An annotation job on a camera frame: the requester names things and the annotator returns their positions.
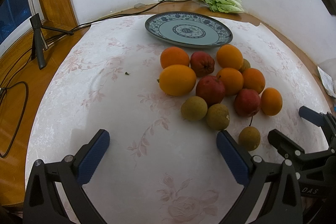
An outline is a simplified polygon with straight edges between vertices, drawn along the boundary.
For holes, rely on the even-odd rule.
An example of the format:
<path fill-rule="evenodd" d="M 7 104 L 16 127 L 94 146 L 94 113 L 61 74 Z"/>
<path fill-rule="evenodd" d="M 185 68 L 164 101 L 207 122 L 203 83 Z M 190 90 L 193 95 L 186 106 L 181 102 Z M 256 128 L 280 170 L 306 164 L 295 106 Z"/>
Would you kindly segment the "brown pear front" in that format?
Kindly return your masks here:
<path fill-rule="evenodd" d="M 258 148 L 260 141 L 259 130 L 253 126 L 248 126 L 240 132 L 238 144 L 247 151 L 254 151 Z"/>

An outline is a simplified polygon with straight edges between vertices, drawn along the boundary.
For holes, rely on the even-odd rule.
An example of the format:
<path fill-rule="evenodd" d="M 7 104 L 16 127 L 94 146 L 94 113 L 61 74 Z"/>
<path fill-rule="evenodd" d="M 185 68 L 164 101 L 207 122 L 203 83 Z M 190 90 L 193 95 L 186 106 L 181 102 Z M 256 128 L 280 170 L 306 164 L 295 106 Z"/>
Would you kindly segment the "brown pear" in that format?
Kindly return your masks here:
<path fill-rule="evenodd" d="M 238 144 L 247 151 L 254 151 L 258 148 L 260 141 L 259 130 L 253 126 L 248 126 L 240 132 Z"/>
<path fill-rule="evenodd" d="M 211 106 L 206 115 L 206 122 L 212 130 L 220 131 L 226 129 L 230 123 L 228 107 L 221 103 Z"/>
<path fill-rule="evenodd" d="M 188 121 L 199 121 L 203 119 L 208 111 L 206 101 L 199 96 L 188 98 L 181 106 L 181 115 Z"/>

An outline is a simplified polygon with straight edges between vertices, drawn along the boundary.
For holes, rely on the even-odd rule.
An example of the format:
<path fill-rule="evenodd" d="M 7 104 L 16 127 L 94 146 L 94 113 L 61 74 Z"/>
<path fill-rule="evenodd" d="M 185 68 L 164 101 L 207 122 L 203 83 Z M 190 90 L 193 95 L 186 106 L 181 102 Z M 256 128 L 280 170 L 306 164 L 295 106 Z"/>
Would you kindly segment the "red apple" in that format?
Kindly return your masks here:
<path fill-rule="evenodd" d="M 211 106 L 222 102 L 225 90 L 224 84 L 216 76 L 205 76 L 199 80 L 195 94 Z"/>
<path fill-rule="evenodd" d="M 190 57 L 190 67 L 197 77 L 204 77 L 213 73 L 215 60 L 208 53 L 197 51 Z"/>
<path fill-rule="evenodd" d="M 242 89 L 235 97 L 234 109 L 240 117 L 256 115 L 261 107 L 261 98 L 253 89 Z"/>

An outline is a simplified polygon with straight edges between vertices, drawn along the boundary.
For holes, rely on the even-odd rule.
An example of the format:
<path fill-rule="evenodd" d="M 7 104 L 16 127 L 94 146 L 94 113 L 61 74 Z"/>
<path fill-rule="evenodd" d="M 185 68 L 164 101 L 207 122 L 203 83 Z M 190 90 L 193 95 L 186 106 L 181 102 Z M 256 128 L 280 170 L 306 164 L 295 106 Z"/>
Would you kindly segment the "brown pear hidden back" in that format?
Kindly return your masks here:
<path fill-rule="evenodd" d="M 239 69 L 239 71 L 241 73 L 243 73 L 246 69 L 248 69 L 250 67 L 251 67 L 251 65 L 250 65 L 249 61 L 246 60 L 246 59 L 243 59 L 243 64 L 242 64 L 241 68 Z"/>

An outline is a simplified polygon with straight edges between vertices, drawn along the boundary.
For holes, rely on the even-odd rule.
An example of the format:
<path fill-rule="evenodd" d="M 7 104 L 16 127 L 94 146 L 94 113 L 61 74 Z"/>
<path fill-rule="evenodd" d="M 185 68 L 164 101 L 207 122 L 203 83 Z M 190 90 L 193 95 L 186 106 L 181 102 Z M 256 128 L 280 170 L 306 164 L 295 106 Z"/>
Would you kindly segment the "red apple back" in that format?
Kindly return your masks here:
<path fill-rule="evenodd" d="M 197 77 L 204 77 L 213 73 L 215 60 L 208 53 L 197 51 L 190 57 L 190 67 Z"/>

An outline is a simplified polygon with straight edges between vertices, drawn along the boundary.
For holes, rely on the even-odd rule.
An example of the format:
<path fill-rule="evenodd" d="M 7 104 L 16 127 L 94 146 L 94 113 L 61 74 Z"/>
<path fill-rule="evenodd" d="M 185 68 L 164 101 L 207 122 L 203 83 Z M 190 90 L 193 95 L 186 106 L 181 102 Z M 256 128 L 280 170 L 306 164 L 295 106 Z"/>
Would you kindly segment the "large orange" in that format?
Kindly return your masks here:
<path fill-rule="evenodd" d="M 170 65 L 161 71 L 158 79 L 160 89 L 170 96 L 189 94 L 197 81 L 195 72 L 185 65 Z"/>

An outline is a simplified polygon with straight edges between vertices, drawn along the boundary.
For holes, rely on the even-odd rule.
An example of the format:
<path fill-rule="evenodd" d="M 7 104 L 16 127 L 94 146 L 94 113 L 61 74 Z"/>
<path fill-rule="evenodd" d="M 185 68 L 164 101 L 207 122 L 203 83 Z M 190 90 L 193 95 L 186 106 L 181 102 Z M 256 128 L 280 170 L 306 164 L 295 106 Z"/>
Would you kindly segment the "white paper packet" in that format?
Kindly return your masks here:
<path fill-rule="evenodd" d="M 332 98 L 336 98 L 335 94 L 335 81 L 333 78 L 328 75 L 324 70 L 320 67 L 317 67 L 319 78 L 321 80 L 322 86 L 324 87 L 326 93 Z"/>

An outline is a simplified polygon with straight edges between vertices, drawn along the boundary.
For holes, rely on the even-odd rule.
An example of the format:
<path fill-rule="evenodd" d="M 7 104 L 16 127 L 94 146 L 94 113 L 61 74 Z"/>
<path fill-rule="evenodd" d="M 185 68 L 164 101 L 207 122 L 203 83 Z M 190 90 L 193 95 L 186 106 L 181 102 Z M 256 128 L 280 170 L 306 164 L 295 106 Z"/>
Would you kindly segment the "pink floral tablecloth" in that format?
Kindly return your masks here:
<path fill-rule="evenodd" d="M 149 34 L 146 20 L 143 15 L 94 24 L 72 48 L 38 108 L 25 173 L 37 159 L 57 162 L 75 154 L 105 129 L 109 148 L 84 190 L 106 222 L 218 223 L 243 187 L 217 149 L 217 132 L 205 121 L 183 119 L 185 97 L 159 88 L 159 58 L 168 44 Z M 255 154 L 268 162 L 282 162 L 268 143 L 272 129 L 306 152 L 327 149 L 322 130 L 298 114 L 301 106 L 330 109 L 306 66 L 266 26 L 223 23 L 232 31 L 232 44 L 283 99 L 276 116 L 242 118 L 234 98 L 224 98 L 231 136 L 249 124 L 256 127 L 261 143 Z"/>

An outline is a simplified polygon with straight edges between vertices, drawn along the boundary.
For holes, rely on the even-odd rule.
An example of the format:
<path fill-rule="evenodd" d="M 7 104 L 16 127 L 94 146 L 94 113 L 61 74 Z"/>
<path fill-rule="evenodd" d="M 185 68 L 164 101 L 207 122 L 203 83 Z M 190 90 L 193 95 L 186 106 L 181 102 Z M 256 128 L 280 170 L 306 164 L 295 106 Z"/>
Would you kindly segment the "blue white porcelain plate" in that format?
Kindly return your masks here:
<path fill-rule="evenodd" d="M 229 44 L 232 31 L 209 16 L 183 11 L 156 14 L 145 22 L 146 30 L 170 44 L 189 48 L 216 48 Z"/>

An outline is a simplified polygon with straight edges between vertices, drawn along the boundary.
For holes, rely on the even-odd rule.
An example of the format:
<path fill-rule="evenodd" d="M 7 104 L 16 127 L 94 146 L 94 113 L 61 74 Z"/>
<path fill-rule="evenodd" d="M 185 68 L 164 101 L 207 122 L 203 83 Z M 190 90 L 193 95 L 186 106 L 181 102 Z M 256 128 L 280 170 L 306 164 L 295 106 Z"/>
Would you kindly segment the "bagged green lettuce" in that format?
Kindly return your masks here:
<path fill-rule="evenodd" d="M 200 0 L 205 3 L 212 12 L 225 14 L 244 13 L 243 5 L 240 0 Z"/>

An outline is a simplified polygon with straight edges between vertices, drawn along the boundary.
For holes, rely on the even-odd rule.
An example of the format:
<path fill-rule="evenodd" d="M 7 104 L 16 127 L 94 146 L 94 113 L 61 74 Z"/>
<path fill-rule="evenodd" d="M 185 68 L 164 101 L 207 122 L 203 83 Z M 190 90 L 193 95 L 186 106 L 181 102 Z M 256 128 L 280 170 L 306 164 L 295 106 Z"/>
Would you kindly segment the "black phone tripod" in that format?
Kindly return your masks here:
<path fill-rule="evenodd" d="M 73 35 L 72 31 L 66 31 L 54 27 L 47 27 L 42 25 L 41 18 L 39 13 L 35 11 L 33 0 L 28 0 L 29 8 L 31 12 L 30 23 L 33 29 L 33 42 L 31 48 L 31 59 L 33 60 L 35 57 L 38 61 L 39 69 L 42 70 L 46 67 L 47 63 L 45 61 L 45 57 L 43 54 L 43 50 L 47 50 L 49 46 L 46 43 L 45 37 L 42 33 L 42 29 L 60 32 L 63 35 Z"/>

